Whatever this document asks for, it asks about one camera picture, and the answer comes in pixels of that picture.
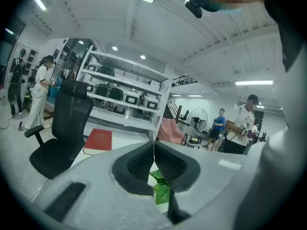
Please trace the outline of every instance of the person in white pants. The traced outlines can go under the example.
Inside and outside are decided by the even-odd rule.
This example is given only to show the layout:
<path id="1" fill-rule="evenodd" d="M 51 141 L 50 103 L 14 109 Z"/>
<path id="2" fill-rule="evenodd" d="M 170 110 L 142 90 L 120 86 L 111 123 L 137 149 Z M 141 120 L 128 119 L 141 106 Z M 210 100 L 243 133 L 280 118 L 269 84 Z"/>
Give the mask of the person in white pants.
<path id="1" fill-rule="evenodd" d="M 48 69 L 53 67 L 53 56 L 44 57 L 39 63 L 35 77 L 35 85 L 31 89 L 32 106 L 26 125 L 26 129 L 31 129 L 33 126 L 42 125 L 44 128 L 50 128 L 50 124 L 45 124 L 43 113 L 45 108 L 46 97 L 49 86 L 54 86 L 50 79 L 47 79 Z"/>

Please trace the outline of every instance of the pink cloth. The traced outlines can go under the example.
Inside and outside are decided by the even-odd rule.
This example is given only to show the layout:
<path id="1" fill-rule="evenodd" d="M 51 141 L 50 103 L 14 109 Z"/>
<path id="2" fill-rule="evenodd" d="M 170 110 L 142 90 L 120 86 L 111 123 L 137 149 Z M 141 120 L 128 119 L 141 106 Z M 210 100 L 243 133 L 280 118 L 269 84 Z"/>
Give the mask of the pink cloth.
<path id="1" fill-rule="evenodd" d="M 185 134 L 182 133 L 174 119 L 162 118 L 162 122 L 158 132 L 158 139 L 180 144 Z"/>

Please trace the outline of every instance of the black shorts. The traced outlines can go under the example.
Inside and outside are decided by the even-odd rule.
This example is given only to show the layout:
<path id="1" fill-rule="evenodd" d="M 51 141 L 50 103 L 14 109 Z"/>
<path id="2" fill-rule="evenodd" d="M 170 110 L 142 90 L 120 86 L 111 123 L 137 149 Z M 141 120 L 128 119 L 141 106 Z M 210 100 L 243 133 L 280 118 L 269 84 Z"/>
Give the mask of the black shorts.
<path id="1" fill-rule="evenodd" d="M 209 138 L 211 138 L 212 140 L 218 140 L 219 135 L 220 135 L 220 131 L 217 130 L 217 129 L 214 129 L 214 130 L 211 131 Z"/>
<path id="2" fill-rule="evenodd" d="M 229 141 L 227 140 L 227 138 L 225 138 L 223 147 L 224 147 L 223 150 L 224 153 L 234 153 L 234 154 L 243 154 L 246 149 L 246 146 L 242 146 L 235 142 Z"/>

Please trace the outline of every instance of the shoe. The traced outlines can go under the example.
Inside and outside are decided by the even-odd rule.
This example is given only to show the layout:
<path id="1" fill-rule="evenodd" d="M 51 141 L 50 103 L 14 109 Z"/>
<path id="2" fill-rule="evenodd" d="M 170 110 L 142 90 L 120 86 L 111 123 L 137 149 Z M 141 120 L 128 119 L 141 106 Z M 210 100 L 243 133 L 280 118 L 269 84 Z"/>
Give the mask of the shoe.
<path id="1" fill-rule="evenodd" d="M 43 125 L 43 127 L 44 127 L 44 128 L 50 128 L 51 125 L 50 125 L 50 124 L 45 124 L 45 125 Z"/>

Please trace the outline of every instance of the standing fan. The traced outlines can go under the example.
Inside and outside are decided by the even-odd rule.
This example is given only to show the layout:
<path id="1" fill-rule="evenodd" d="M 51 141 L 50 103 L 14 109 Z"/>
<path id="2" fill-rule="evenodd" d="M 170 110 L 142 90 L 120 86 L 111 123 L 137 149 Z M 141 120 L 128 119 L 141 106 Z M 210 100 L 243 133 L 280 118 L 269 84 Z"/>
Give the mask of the standing fan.
<path id="1" fill-rule="evenodd" d="M 202 108 L 194 109 L 188 116 L 188 124 L 196 131 L 204 129 L 208 122 L 208 114 Z"/>

